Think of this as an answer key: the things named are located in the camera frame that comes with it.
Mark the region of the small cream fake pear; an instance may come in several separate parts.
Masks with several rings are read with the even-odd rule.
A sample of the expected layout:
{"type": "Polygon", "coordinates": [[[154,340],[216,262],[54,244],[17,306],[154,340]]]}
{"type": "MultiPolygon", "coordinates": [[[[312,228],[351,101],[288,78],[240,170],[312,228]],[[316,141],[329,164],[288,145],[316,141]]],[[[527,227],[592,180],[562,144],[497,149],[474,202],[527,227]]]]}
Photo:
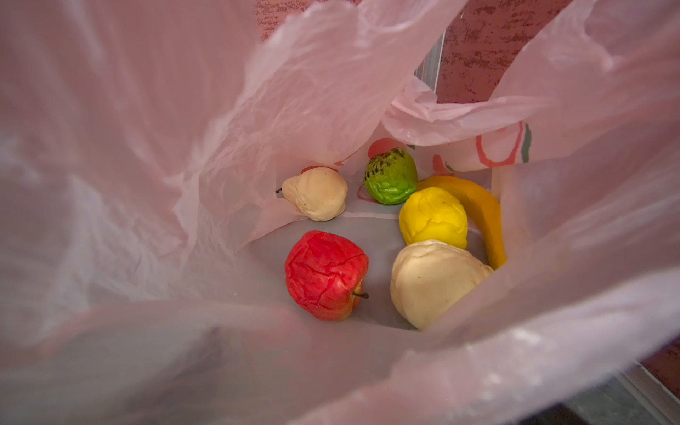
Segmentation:
{"type": "Polygon", "coordinates": [[[312,221],[331,221],[346,207],[348,184],[332,168],[316,166],[290,177],[276,191],[312,221]]]}

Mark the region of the yellow fake lemon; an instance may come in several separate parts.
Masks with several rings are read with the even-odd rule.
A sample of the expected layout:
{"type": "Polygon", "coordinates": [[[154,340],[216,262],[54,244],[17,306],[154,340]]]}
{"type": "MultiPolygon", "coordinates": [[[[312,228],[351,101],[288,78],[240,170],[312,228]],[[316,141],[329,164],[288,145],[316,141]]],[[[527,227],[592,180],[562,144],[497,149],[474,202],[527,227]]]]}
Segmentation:
{"type": "Polygon", "coordinates": [[[402,206],[399,228],[406,245],[437,240],[467,249],[469,220],[462,203],[445,189],[416,191],[402,206]]]}

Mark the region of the pink plastic bag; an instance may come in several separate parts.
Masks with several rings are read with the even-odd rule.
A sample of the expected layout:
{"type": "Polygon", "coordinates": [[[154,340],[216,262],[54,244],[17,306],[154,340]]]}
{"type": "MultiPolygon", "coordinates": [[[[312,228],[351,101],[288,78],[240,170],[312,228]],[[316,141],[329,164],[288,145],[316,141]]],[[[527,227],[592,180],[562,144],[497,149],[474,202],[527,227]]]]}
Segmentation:
{"type": "Polygon", "coordinates": [[[4,424],[500,424],[679,332],[679,4],[574,1],[487,101],[414,77],[476,1],[1,4],[4,424]],[[398,211],[330,231],[369,299],[323,322],[276,194],[359,184],[389,132],[426,174],[489,175],[508,260],[423,332],[390,301],[398,211]]]}

